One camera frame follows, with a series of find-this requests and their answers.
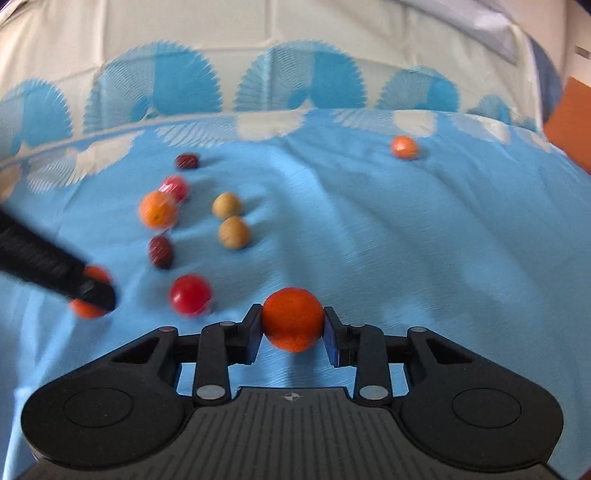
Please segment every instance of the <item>circular indent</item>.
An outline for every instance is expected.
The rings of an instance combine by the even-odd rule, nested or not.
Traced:
[[[67,419],[80,427],[100,428],[119,423],[134,407],[131,397],[114,388],[89,388],[64,405]]]
[[[456,416],[483,429],[498,429],[521,415],[521,405],[508,393],[492,388],[474,388],[458,394],[452,402]]]

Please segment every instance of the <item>orange object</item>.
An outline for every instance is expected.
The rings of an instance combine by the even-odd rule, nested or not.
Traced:
[[[151,192],[139,204],[139,218],[148,228],[166,230],[178,220],[176,202],[168,193]]]
[[[544,133],[579,166],[591,173],[591,87],[570,78]]]
[[[241,250],[251,241],[251,231],[240,217],[230,217],[220,225],[218,238],[224,247]]]
[[[111,276],[107,270],[103,267],[99,267],[98,265],[88,265],[84,269],[84,275],[105,283],[111,283]],[[106,311],[82,300],[72,300],[70,302],[70,308],[74,311],[78,318],[83,320],[97,319],[107,313]]]
[[[281,350],[308,350],[322,336],[324,308],[309,291],[288,287],[269,296],[262,306],[262,330]]]
[[[403,160],[414,160],[418,156],[418,145],[410,137],[396,137],[390,145],[392,154]]]

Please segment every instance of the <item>dark red ball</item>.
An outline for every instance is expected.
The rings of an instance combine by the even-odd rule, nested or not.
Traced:
[[[164,235],[155,236],[148,244],[148,258],[157,268],[168,270],[173,266],[174,248]]]
[[[180,170],[194,170],[199,166],[199,157],[194,153],[180,154],[175,163]]]
[[[175,312],[196,317],[209,312],[213,291],[209,282],[199,275],[177,278],[170,289],[170,304]]]

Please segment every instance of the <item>beige ball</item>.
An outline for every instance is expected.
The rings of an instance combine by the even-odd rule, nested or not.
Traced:
[[[240,250],[251,241],[251,231],[240,217],[233,216],[220,225],[219,239],[224,247]]]
[[[213,201],[212,205],[213,214],[222,220],[240,214],[241,209],[242,204],[238,200],[238,197],[229,192],[222,193]]]

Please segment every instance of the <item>metal screw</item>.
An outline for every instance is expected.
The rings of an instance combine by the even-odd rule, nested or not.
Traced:
[[[388,390],[380,385],[366,385],[359,390],[359,395],[366,400],[381,400],[388,396]]]
[[[204,400],[217,400],[226,394],[226,390],[219,385],[204,385],[197,389],[197,396]]]

